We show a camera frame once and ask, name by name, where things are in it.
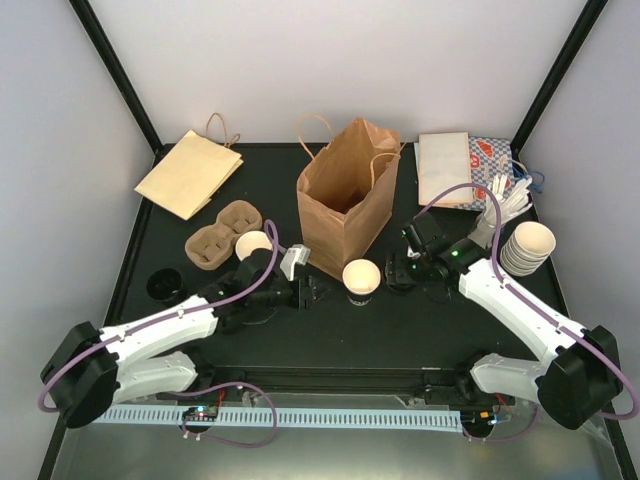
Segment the white wall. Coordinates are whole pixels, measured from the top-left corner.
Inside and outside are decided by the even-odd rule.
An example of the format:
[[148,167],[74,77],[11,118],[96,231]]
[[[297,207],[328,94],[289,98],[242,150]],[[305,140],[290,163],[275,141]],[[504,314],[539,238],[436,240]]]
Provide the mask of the white wall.
[[[354,116],[511,138],[585,0],[93,0],[165,141],[213,111],[243,141]],[[309,121],[305,138],[327,140]]]
[[0,65],[0,476],[22,480],[56,421],[40,370],[103,321],[152,153],[68,2],[2,2]]
[[[547,175],[537,197],[558,237],[572,317],[618,339],[640,388],[640,3],[609,2],[523,151]],[[628,397],[615,402],[628,411]],[[640,458],[640,420],[622,422]]]

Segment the cable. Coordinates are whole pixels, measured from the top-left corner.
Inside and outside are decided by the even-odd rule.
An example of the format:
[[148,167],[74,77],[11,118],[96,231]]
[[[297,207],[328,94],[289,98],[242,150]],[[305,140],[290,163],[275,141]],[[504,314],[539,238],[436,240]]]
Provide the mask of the cable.
[[498,399],[498,402],[500,402],[500,405],[503,405],[507,409],[507,412],[513,413],[513,410],[509,405],[507,405],[507,402],[504,401],[504,398],[502,398],[502,395],[500,395],[499,393],[496,393],[496,398]]
[[[260,276],[260,278],[258,280],[256,280],[256,282],[247,287],[245,290],[243,290],[240,293],[237,293],[235,295],[232,295],[231,297],[222,299],[222,300],[218,300],[217,302],[213,302],[213,303],[208,303],[206,305],[198,305],[197,307],[191,307],[191,308],[185,308],[183,310],[184,314],[189,314],[189,313],[195,313],[195,312],[199,312],[202,310],[207,310],[209,308],[217,308],[217,307],[222,307],[223,305],[228,305],[230,303],[235,302],[236,300],[239,300],[243,297],[246,297],[247,295],[249,295],[250,293],[252,293],[253,291],[255,291],[266,279],[267,277],[271,274],[271,271],[273,270],[273,267],[276,264],[276,259],[278,257],[278,249],[275,248],[276,245],[278,245],[278,229],[276,228],[275,224],[271,221],[271,220],[266,220],[264,222],[264,229],[265,232],[267,233],[267,236],[269,236],[269,238],[271,239],[271,243],[274,245],[274,249],[273,249],[273,253],[271,255],[271,260],[269,261],[269,264],[267,265],[266,270],[264,271],[264,273]],[[129,336],[129,335],[133,335],[136,332],[139,332],[140,330],[143,330],[147,327],[151,327],[153,325],[156,325],[160,322],[164,322],[165,320],[170,320],[172,318],[175,318],[177,316],[179,316],[181,313],[180,312],[171,312],[171,313],[167,313],[165,315],[161,315],[160,317],[157,318],[153,318],[147,322],[141,323],[140,325],[137,325],[129,330],[127,330],[125,336]],[[114,335],[111,338],[108,338],[106,340],[103,340],[102,342],[96,343],[95,345],[92,345],[91,347],[89,347],[88,349],[84,350],[82,353],[76,355],[75,357],[73,357],[69,362],[67,362],[65,365],[63,365],[60,370],[58,370],[55,375],[53,375],[49,381],[47,383],[45,383],[44,388],[42,389],[42,391],[40,392],[40,395],[38,396],[38,408],[40,410],[42,410],[43,412],[46,413],[55,413],[58,411],[57,408],[55,407],[49,407],[45,404],[45,399],[47,397],[47,394],[51,391],[51,389],[53,388],[53,386],[69,371],[71,370],[73,367],[75,367],[78,363],[80,363],[81,361],[83,361],[85,358],[89,357],[90,355],[94,354],[95,352],[97,352],[98,350],[100,350],[103,347],[106,347],[107,345],[110,345],[114,342],[118,342],[120,340],[123,340],[119,335]]]
[[469,441],[474,441],[474,442],[482,442],[482,443],[508,443],[508,442],[513,442],[514,440],[520,440],[522,437],[524,437],[525,435],[529,434],[538,424],[538,422],[540,421],[540,415],[542,413],[542,408],[540,408],[540,406],[536,405],[536,411],[533,414],[533,419],[531,420],[531,423],[529,424],[529,426],[527,428],[525,428],[523,431],[521,431],[520,433],[516,433],[515,435],[511,435],[510,437],[504,437],[504,438],[482,438],[482,437],[474,437],[472,436],[466,428],[464,428],[464,426],[462,427],[462,433],[465,437],[467,437],[469,439]]
[[[437,203],[444,196],[448,195],[449,193],[455,190],[459,190],[461,188],[480,188],[481,190],[483,190],[489,196],[489,198],[491,199],[491,202],[493,202],[493,206],[496,209],[496,225],[502,225],[501,223],[502,213],[500,212],[500,204],[498,203],[498,199],[495,197],[495,195],[491,190],[489,190],[484,185],[480,185],[478,183],[461,183],[460,185],[456,185],[454,187],[448,188],[447,190],[442,192],[440,195],[436,196],[436,198],[431,200],[431,202],[429,202],[429,204],[426,207],[420,210],[420,212],[418,212],[418,214],[414,218],[422,215],[424,212],[426,212],[429,208],[431,208],[435,203]],[[636,392],[636,389],[634,388],[631,381],[627,378],[627,376],[624,373],[622,373],[622,371],[609,358],[607,358],[606,355],[604,355],[597,348],[595,348],[593,345],[587,342],[584,338],[582,338],[579,335],[576,335],[566,327],[560,326],[560,322],[555,320],[553,317],[547,314],[547,312],[542,310],[535,303],[529,300],[526,296],[520,293],[513,285],[511,285],[510,283],[505,284],[505,278],[502,275],[502,273],[500,273],[500,267],[498,266],[498,241],[499,240],[500,240],[500,229],[496,228],[495,234],[493,235],[493,245],[491,245],[491,267],[493,268],[493,273],[495,274],[498,281],[502,283],[503,286],[507,290],[509,290],[513,295],[515,295],[522,303],[524,303],[526,306],[528,306],[533,311],[535,311],[538,315],[544,318],[547,322],[553,325],[553,327],[555,327],[559,332],[562,332],[568,335],[572,340],[580,344],[580,346],[582,346],[583,348],[586,348],[589,352],[591,352],[609,370],[611,370],[611,372],[613,372],[616,378],[620,380],[620,382],[626,387],[627,391],[629,392],[629,395],[631,396],[631,401],[633,403],[633,406],[631,407],[631,410],[629,412],[624,414],[599,412],[598,415],[608,420],[629,420],[631,418],[636,417],[638,413],[640,413],[640,398],[638,398],[638,393]]]
[[273,237],[271,236],[271,234],[270,234],[268,231],[267,231],[266,233],[267,233],[267,238],[268,238],[268,239],[269,239],[269,241],[271,242],[271,245],[278,245],[278,251],[279,251],[281,254],[283,254],[283,255],[284,255],[285,253],[287,253],[287,249],[286,249],[285,247],[283,247],[282,245],[280,245],[278,242],[274,242]]
[[525,178],[525,177],[533,178],[533,174],[540,175],[541,177],[540,183],[532,182],[531,185],[529,185],[529,188],[534,190],[536,193],[542,193],[542,185],[546,180],[544,173],[539,172],[538,170],[529,170],[527,169],[527,167],[524,166],[523,163],[520,163],[517,160],[511,160],[511,162],[518,167],[517,169],[514,170],[515,176],[518,179]]
[[278,431],[278,412],[276,412],[276,407],[273,404],[273,401],[269,398],[269,396],[264,393],[264,391],[262,391],[260,388],[256,387],[255,385],[252,385],[250,383],[246,383],[246,382],[227,382],[227,383],[221,383],[220,385],[214,385],[213,387],[209,387],[209,388],[205,388],[204,390],[200,390],[198,392],[188,392],[188,393],[171,393],[172,395],[178,396],[178,397],[184,397],[184,398],[190,398],[190,397],[199,397],[200,395],[204,395],[206,393],[211,393],[211,392],[215,392],[216,390],[220,390],[220,389],[224,389],[224,388],[228,388],[228,387],[243,387],[243,388],[248,388],[250,390],[253,390],[254,392],[259,393],[260,395],[262,395],[262,397],[265,399],[265,401],[267,402],[267,404],[269,405],[269,408],[271,409],[271,415],[273,417],[273,423],[271,424],[271,431],[269,432],[269,435],[267,435],[267,437],[263,440],[260,440],[259,442],[256,443],[244,443],[244,442],[235,442],[233,440],[227,440],[226,438],[222,438],[222,437],[217,437],[216,435],[209,435],[209,434],[194,434],[192,432],[187,431],[187,419],[185,418],[182,421],[182,432],[185,435],[195,435],[195,436],[200,436],[202,438],[206,438],[208,440],[213,440],[214,442],[219,442],[219,443],[223,443],[225,445],[231,445],[232,447],[240,447],[240,448],[260,448],[260,447],[264,447],[265,445],[271,443],[271,441],[274,439],[276,432]]

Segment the black metal frame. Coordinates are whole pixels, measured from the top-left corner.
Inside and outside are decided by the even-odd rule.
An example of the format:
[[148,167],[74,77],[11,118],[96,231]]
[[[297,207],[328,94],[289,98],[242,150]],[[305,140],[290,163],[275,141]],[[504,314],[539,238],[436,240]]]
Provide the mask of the black metal frame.
[[[527,112],[522,124],[518,128],[518,131],[511,143],[514,159],[519,160],[519,153],[522,150],[525,142],[533,132],[538,120],[542,116],[547,104],[551,100],[558,85],[562,81],[565,73],[569,69],[573,59],[577,55],[580,47],[587,38],[591,28],[598,19],[600,13],[604,9],[608,0],[587,0],[580,16],[578,17],[571,33],[569,34],[565,44],[563,45],[560,53],[558,54],[551,70],[547,74],[538,94],[536,95],[529,111]],[[120,90],[127,106],[131,110],[138,126],[142,130],[145,138],[147,139],[151,149],[155,154],[154,165],[157,164],[164,155],[171,149],[172,145],[164,145],[160,140],[158,134],[149,119],[138,95],[136,94],[133,85],[131,84],[122,64],[118,60],[118,57],[109,42],[100,22],[91,7],[89,0],[69,0],[69,3],[73,6],[78,18],[84,26],[89,38],[94,44],[98,54],[102,58],[107,70],[111,74],[113,81]],[[133,227],[133,232],[129,240],[129,245],[125,253],[122,268],[118,275],[118,280],[114,289],[114,293],[109,304],[109,309],[106,316],[106,323],[112,323],[117,317],[118,313],[122,310],[124,299],[126,296],[127,285],[129,284],[133,267],[136,263],[136,259],[139,253],[140,245],[145,233],[147,223],[149,221],[152,210],[152,204],[146,199],[142,200],[136,221]],[[554,286],[557,291],[560,292],[560,285],[558,283],[555,272],[552,274]],[[561,311],[563,314],[568,315],[566,304],[561,297]],[[627,445],[622,435],[620,425],[616,421],[606,421],[609,436],[615,448],[616,457],[620,465],[622,474],[625,479],[637,479],[637,475],[631,460],[631,456],[627,449]],[[64,438],[65,427],[61,420],[58,420],[56,424],[53,437],[49,444],[49,449],[45,455],[39,480],[45,480],[50,478],[55,462],[62,445]]]

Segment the bag handle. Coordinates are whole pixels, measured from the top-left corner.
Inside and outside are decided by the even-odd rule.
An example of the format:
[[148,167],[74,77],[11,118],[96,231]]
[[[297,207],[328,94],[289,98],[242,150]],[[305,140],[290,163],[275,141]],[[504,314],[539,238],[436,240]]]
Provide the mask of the bag handle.
[[218,117],[220,119],[220,122],[222,123],[222,130],[224,131],[223,146],[225,148],[231,148],[231,146],[235,145],[238,140],[240,140],[240,134],[236,133],[233,137],[231,137],[231,140],[229,140],[229,136],[227,135],[227,123],[224,121],[224,117],[218,112],[213,112],[209,117],[209,121],[207,122],[207,126],[204,130],[204,136],[206,138],[209,138],[209,124],[211,124],[211,120],[213,120],[213,117]]
[[398,155],[399,157],[401,157],[400,153],[402,153],[402,149],[404,148],[404,146],[407,144],[407,142],[404,142],[401,146],[400,146],[400,150],[398,150],[397,152],[385,152],[385,153],[379,153],[378,155],[376,155],[375,157],[373,157],[371,159],[371,163],[369,163],[369,169],[371,170],[371,188],[373,189],[373,186],[376,183],[376,173],[373,170],[373,162],[375,162],[376,158],[378,157],[382,157],[384,155],[393,155],[396,156]]
[[317,113],[307,113],[298,119],[298,121],[296,122],[296,132],[298,133],[298,141],[300,142],[300,145],[302,145],[302,148],[304,148],[305,152],[309,154],[309,156],[311,157],[311,160],[315,160],[313,153],[311,153],[311,150],[309,150],[309,147],[307,147],[307,144],[304,143],[304,140],[302,140],[302,133],[300,132],[300,125],[302,124],[302,120],[309,117],[315,117],[319,120],[322,120],[322,122],[329,129],[329,133],[331,134],[331,141],[333,141],[333,138],[335,137],[335,135],[333,134],[333,129],[331,128],[331,125],[329,125],[329,122],[327,122],[327,120],[322,115],[318,115]]

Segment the paper bag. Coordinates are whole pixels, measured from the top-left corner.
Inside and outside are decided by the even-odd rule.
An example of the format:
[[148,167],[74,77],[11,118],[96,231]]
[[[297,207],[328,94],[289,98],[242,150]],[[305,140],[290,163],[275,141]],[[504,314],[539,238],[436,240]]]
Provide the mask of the paper bag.
[[188,220],[240,165],[239,153],[189,131],[135,190]]
[[[471,181],[469,135],[460,133],[422,134],[419,137],[418,203],[428,205],[445,190]],[[455,207],[473,201],[473,192],[461,188],[440,199],[436,206]]]
[[356,118],[315,157],[300,143],[312,159],[296,185],[309,261],[341,279],[345,265],[365,254],[391,218],[398,133]]

